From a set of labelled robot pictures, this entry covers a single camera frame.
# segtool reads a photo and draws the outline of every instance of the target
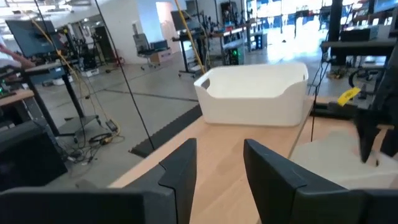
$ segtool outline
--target wooden table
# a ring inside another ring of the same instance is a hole
[[[121,188],[136,180],[188,138],[197,139],[197,184],[191,223],[254,224],[259,215],[246,178],[243,140],[255,139],[289,157],[313,105],[304,104],[303,120],[289,128],[206,124],[197,119],[109,187]]]
[[[17,101],[33,97],[34,95],[32,90],[17,90],[16,93],[17,94],[14,96],[8,96],[3,99],[0,99],[0,106],[5,106],[11,103],[15,103]]]

